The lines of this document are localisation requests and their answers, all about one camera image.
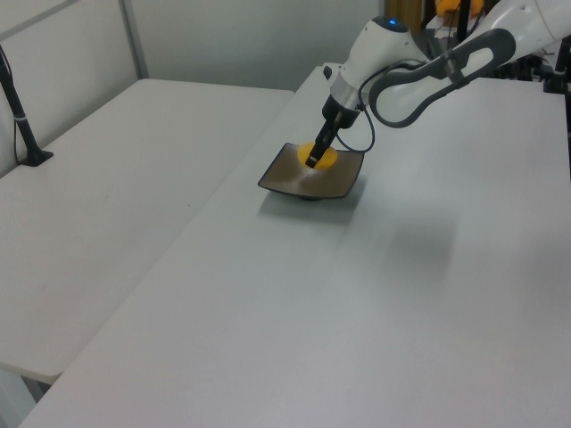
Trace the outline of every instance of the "metal frame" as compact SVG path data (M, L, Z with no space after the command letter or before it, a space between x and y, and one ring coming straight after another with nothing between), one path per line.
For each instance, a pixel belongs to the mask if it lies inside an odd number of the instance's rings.
M79 0L62 0L62 2L59 3L58 5L50 7L49 9L39 13L33 18L25 20L24 22L21 22L20 24L13 26L11 29L7 29L6 31L0 32L0 42L7 39L8 37L18 34L19 32L31 27L34 24L37 24L38 22L44 20L48 16L52 16L54 13L58 13L61 9L65 9L69 5L74 4L78 1Z

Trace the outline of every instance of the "yellow sponge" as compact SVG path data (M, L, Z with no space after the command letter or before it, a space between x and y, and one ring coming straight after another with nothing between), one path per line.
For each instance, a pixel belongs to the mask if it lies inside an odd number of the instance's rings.
M300 148L297 149L297 160L306 168L309 168L305 165L305 162L310 157L311 150L313 150L313 146L315 143L307 143L300 145ZM331 168L337 162L337 151L333 147L329 147L326 152L323 154L323 157L319 160L317 165L314 169L327 169Z

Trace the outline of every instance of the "white wall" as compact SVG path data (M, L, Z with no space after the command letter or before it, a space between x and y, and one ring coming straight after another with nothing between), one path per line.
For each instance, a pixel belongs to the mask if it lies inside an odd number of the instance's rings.
M1 43L40 146L137 81L119 0L80 0ZM12 113L0 91L0 177L13 166Z
M343 62L380 7L379 0L125 3L151 78L290 90L315 66Z

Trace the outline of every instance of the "black cable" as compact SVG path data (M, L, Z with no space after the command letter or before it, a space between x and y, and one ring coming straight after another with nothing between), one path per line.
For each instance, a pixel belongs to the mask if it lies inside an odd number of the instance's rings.
M418 65L414 66L409 64L409 62L417 62ZM375 142L377 139L376 133L375 133L375 125L373 124L373 119L371 119L370 114L367 111L367 106L365 105L365 102L363 101L363 89L365 88L365 86L367 85L368 82L370 82L373 78L376 78L377 76L381 75L381 74L386 74L389 73L390 71L396 70L396 69L406 69L406 70L415 70L419 67L422 67L423 65L425 65L425 62L419 61L419 60L402 60L399 62L396 62L388 67L384 67L383 69L377 71L376 73L374 73L373 75L371 75L369 78L367 78L362 85L359 88L359 110L363 111L365 113L365 117L367 118L368 121L368 125L371 128L371 144L368 146L367 149L365 150L357 150L354 149L352 147L350 147L345 141L343 141L343 139L339 136L339 129L335 129L335 123L334 123L334 127L333 127L333 131L334 131L334 135L337 138L337 141L339 141L339 143L345 148L347 149L349 152L354 152L354 153L359 153L359 154L365 154L370 152L371 150L373 150L373 147L375 147Z
M2 48L2 45L0 45L0 55L2 55L2 59L4 60L6 67L8 67L8 73L10 74L10 77L12 78L12 67L10 67L10 62L8 61L8 57L4 53L4 49Z
M10 62L8 61L8 57L6 56L4 49L2 48L2 45L0 45L0 55L2 55L2 61L4 62L4 64L6 64L6 67L8 68L8 74L10 74L10 79L13 81L12 67L10 66ZM16 118L14 118L14 142L13 142L14 160L16 161L16 165L20 165L20 161L18 160L18 151L16 148L16 136L17 136L17 123L16 123Z
M18 151L16 150L16 119L14 119L14 159L16 160L16 165L20 165Z
M482 10L480 11L480 13L478 14L478 17L476 18L476 22L474 22L472 29L468 32L468 37L472 36L474 31L476 31L476 29L478 28L478 25L480 25L480 20L484 16L484 12L485 12L485 8L483 7Z
M450 26L448 27L448 40L446 41L446 50L450 49L450 40L451 40L451 36L452 36L452 25L454 24L454 18L456 18L456 12L458 11L459 7L460 7L460 5L458 4L458 7L456 9L454 9L454 12L452 12L452 16L450 19Z

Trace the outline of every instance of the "white table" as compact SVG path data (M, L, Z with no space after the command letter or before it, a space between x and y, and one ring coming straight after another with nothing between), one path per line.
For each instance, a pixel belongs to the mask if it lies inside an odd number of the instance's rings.
M293 94L142 80L0 180L0 368L53 382Z
M326 97L317 69L21 428L568 427L563 98L478 80L378 125L345 200L258 188Z

